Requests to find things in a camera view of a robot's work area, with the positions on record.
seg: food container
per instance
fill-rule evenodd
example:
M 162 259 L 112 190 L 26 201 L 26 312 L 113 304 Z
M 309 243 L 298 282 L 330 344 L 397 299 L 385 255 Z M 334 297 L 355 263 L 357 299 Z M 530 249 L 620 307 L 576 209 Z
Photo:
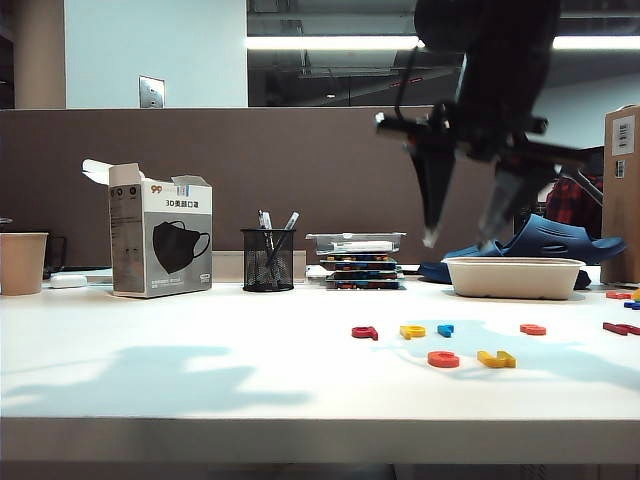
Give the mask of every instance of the food container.
M 392 253 L 400 250 L 400 239 L 406 233 L 309 233 L 307 240 L 316 241 L 316 253 Z
M 452 257 L 453 288 L 465 297 L 566 300 L 584 262 L 565 258 Z

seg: mesh pen holder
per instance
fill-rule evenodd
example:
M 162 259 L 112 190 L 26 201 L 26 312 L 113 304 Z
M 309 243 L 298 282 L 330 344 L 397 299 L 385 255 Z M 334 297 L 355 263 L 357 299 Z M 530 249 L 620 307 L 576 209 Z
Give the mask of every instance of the mesh pen holder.
M 244 287 L 248 292 L 282 292 L 293 288 L 295 230 L 243 228 Z

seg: gray partition panel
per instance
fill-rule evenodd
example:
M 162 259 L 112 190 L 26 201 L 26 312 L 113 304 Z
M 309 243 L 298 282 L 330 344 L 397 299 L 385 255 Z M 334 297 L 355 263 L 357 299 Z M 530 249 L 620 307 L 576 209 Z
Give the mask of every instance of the gray partition panel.
M 269 210 L 306 233 L 407 232 L 396 258 L 438 260 L 473 242 L 491 182 L 487 165 L 457 173 L 435 249 L 422 245 L 418 185 L 401 139 L 376 135 L 380 108 L 51 110 L 0 112 L 0 216 L 16 230 L 68 238 L 69 265 L 108 265 L 107 189 L 82 161 L 138 162 L 151 178 L 196 174 L 214 187 L 215 250 L 241 250 L 240 228 Z M 407 115 L 425 109 L 410 108 Z

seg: blue slipper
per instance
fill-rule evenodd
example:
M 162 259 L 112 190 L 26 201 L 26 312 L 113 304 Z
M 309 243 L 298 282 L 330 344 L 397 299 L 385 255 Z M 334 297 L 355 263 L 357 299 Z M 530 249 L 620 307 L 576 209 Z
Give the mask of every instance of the blue slipper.
M 493 241 L 486 250 L 467 247 L 445 254 L 450 257 L 547 257 L 571 258 L 586 264 L 600 263 L 622 252 L 627 245 L 620 237 L 594 240 L 583 227 L 554 222 L 539 215 L 531 214 L 525 225 L 506 245 Z M 442 262 L 423 262 L 418 273 L 425 279 L 438 283 L 451 283 L 449 269 Z M 591 279 L 580 271 L 575 289 L 586 288 Z
M 509 243 L 494 243 L 504 257 L 571 258 L 587 265 L 600 263 L 627 248 L 621 237 L 594 240 L 584 227 L 554 222 L 533 213 Z M 445 254 L 445 258 L 469 256 L 495 255 L 485 255 L 475 246 Z

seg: white wall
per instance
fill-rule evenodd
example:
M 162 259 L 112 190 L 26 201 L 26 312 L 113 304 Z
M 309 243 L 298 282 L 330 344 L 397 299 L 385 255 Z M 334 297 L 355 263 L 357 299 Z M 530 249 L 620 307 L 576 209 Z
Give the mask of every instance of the white wall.
M 624 75 L 542 91 L 534 114 L 549 119 L 549 129 L 533 140 L 569 147 L 604 144 L 604 116 L 640 104 L 640 74 Z
M 241 0 L 65 0 L 67 108 L 137 108 L 138 77 L 165 107 L 246 107 Z

